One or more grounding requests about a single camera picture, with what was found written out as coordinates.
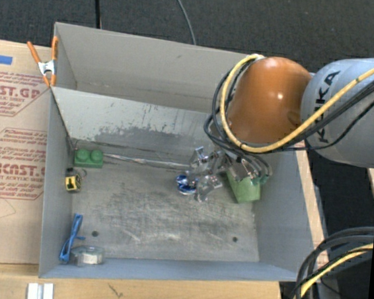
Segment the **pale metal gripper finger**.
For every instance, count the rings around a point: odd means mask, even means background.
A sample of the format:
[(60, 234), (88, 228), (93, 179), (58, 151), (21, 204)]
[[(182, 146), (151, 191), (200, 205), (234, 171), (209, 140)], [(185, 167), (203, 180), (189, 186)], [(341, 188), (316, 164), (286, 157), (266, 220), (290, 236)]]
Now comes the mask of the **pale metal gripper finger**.
[(204, 147), (198, 147), (192, 153), (189, 160), (188, 170), (186, 171), (188, 185), (195, 187), (196, 182), (207, 168), (208, 156), (205, 153)]
[(196, 186), (195, 199), (199, 202), (205, 201), (209, 193), (222, 186), (223, 183), (217, 176), (202, 176)]

